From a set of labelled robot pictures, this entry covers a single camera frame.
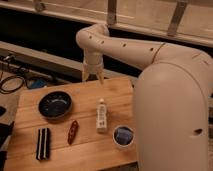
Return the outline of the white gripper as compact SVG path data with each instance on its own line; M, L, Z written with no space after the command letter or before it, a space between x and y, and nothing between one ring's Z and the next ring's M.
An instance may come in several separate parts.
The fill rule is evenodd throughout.
M101 84L104 84L104 74L101 72L104 68L103 56L100 53L85 53L83 60L82 82L86 82L89 74L97 74Z

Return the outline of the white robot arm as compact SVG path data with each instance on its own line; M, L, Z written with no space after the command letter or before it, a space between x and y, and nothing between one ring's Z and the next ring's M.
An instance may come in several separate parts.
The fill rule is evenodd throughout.
M133 94L139 168L143 171L208 171L209 101L213 57L186 46L115 38L95 24L79 30L83 79L98 72L105 55L142 71Z

